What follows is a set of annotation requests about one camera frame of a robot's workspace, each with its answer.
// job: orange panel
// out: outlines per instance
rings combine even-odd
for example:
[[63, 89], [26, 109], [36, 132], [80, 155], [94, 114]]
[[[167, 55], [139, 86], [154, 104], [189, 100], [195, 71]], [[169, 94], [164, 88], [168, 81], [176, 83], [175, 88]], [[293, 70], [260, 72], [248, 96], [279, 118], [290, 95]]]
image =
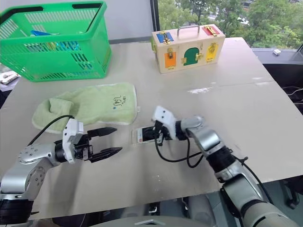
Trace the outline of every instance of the orange panel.
[[165, 60], [165, 67], [175, 67], [176, 66], [176, 52], [172, 53], [172, 58], [169, 58], [169, 54], [164, 54], [164, 60]]

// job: table surface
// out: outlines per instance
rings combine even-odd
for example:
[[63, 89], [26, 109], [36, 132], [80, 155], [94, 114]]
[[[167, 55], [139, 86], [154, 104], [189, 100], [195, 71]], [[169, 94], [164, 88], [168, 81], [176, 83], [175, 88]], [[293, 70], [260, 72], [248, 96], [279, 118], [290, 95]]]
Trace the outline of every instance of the table surface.
[[[186, 162], [160, 159], [154, 144], [133, 145], [131, 132], [152, 125], [157, 105], [180, 119], [199, 114], [261, 181], [303, 174], [303, 117], [242, 38], [225, 39], [217, 64], [160, 74], [149, 43], [115, 44], [105, 79], [32, 83], [21, 79], [0, 110], [0, 175], [39, 132], [32, 115], [43, 100], [83, 86], [130, 82], [141, 111], [133, 124], [92, 140], [94, 150], [123, 147], [109, 159], [91, 164], [63, 163], [51, 169], [35, 200], [31, 218], [47, 218], [117, 209], [217, 191], [220, 184], [203, 160], [191, 169]], [[97, 123], [85, 130], [109, 126]], [[60, 135], [45, 133], [38, 143]], [[166, 142], [163, 154], [186, 155], [184, 141]], [[198, 148], [192, 142], [191, 152]]]

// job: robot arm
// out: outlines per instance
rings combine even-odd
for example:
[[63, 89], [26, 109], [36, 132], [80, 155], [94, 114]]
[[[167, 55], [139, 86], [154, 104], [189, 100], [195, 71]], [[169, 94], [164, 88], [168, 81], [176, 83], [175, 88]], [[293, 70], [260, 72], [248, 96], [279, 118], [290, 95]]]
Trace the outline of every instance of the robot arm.
[[51, 144], [32, 144], [19, 153], [14, 166], [3, 176], [0, 185], [0, 225], [24, 223], [32, 214], [46, 172], [62, 162], [75, 159], [96, 162], [108, 158], [122, 148], [108, 148], [93, 154], [89, 141], [104, 136], [115, 128], [101, 128], [83, 134], [83, 123], [69, 119], [62, 140]]
[[231, 154], [217, 133], [210, 129], [204, 118], [192, 118], [177, 121], [174, 115], [161, 106], [157, 106], [152, 118], [155, 121], [155, 133], [161, 135], [165, 127], [170, 139], [185, 140], [193, 138], [195, 143], [214, 170], [220, 183], [221, 193], [232, 215], [242, 218], [246, 227], [298, 227], [274, 205], [264, 201], [255, 181], [239, 160]]

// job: lock box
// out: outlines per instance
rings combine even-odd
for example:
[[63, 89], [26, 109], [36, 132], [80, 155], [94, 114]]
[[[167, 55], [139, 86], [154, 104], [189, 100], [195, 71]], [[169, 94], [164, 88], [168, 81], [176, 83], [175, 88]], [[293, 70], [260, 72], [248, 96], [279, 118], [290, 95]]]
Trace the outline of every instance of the lock box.
[[216, 63], [224, 39], [216, 25], [184, 26], [152, 32], [151, 47], [165, 73]]

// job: smartphone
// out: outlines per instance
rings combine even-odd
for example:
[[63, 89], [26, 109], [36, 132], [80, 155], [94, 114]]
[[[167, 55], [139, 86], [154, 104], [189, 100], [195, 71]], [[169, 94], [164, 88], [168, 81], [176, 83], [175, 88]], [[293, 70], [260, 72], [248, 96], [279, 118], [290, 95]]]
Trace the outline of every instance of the smartphone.
[[149, 143], [154, 141], [153, 127], [142, 127], [137, 129], [137, 142]]

